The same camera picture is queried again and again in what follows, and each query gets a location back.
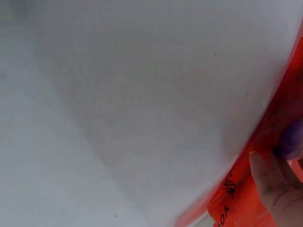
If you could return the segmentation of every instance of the human hand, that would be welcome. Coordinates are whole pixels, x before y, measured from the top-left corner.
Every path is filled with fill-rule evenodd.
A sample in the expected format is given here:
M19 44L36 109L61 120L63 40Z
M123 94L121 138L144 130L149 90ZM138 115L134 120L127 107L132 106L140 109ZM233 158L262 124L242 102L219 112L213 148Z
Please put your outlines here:
M250 169L259 197L279 227L303 227L303 183L285 160L250 153Z

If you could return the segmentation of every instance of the white surface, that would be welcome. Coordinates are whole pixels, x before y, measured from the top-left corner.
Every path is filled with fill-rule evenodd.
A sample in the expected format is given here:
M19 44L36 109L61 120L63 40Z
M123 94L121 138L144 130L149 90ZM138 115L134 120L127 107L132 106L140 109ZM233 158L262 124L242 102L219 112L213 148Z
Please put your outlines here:
M303 2L29 0L17 12L89 144L161 227L235 160L285 68Z
M194 227L213 227L213 226L214 226L214 220L210 217L209 214L207 214L197 224L194 225Z
M0 226L146 227L0 3Z

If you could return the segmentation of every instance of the orange plastic bag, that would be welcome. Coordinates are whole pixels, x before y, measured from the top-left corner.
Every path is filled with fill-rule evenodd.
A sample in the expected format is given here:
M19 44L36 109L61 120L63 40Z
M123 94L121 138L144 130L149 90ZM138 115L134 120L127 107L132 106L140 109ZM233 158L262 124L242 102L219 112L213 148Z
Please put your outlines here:
M303 117L303 37L270 102L263 118L252 134L225 180L208 203L208 212L215 220L214 227L274 227L275 224L258 198L253 182L249 152L266 155L276 146L281 132L293 121ZM293 170L303 180L296 161Z

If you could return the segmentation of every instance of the finger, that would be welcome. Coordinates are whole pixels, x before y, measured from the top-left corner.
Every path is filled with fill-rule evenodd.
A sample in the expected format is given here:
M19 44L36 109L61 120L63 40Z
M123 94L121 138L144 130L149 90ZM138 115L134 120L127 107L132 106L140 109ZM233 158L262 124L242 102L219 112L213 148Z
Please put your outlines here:
M250 153L250 170L260 200L271 212L276 202L285 192L275 186L263 157L257 152Z
M290 185L292 185L295 189L300 189L303 187L301 181L297 177L297 175L293 172L290 165L286 160L278 158L278 163L281 169L282 174L286 178L286 180L289 182Z
M278 161L273 153L269 153L268 155L268 168L267 168L270 177L273 179L275 186L278 189L281 189L284 192L288 192L290 190L293 190L293 187L291 187L286 179L284 178L280 166L278 164Z

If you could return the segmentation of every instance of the purple object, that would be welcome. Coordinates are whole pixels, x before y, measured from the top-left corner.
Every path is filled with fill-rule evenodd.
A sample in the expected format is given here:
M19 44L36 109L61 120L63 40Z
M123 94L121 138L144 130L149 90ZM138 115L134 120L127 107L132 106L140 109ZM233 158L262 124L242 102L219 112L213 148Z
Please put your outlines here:
M285 160L303 155L303 118L291 123L280 135L274 154Z

